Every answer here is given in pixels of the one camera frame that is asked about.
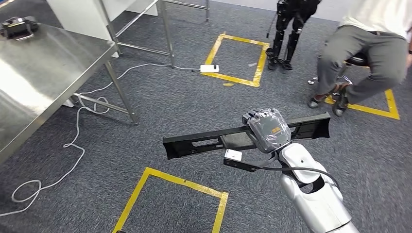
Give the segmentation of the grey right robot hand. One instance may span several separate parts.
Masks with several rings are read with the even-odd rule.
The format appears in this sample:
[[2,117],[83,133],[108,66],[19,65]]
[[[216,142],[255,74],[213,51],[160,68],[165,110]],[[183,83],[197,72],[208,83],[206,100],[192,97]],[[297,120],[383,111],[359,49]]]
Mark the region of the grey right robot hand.
[[275,108],[250,110],[242,115],[242,122],[251,128],[253,141],[263,153],[270,153],[291,141],[291,130]]

